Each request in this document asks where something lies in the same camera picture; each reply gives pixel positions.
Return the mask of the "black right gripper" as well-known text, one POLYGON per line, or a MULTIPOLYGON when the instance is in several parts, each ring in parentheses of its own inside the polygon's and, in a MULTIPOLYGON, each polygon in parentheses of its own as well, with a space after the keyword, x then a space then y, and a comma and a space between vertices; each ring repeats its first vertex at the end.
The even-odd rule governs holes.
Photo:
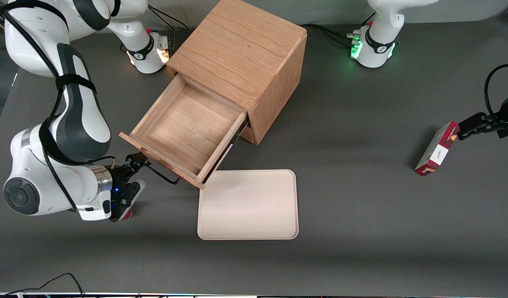
POLYGON ((132 200, 135 195, 135 187, 130 182, 131 177, 133 174, 137 174, 140 169, 151 165, 148 157, 141 152, 127 155, 126 164, 127 166, 115 166, 111 170, 111 197, 114 200, 132 200))

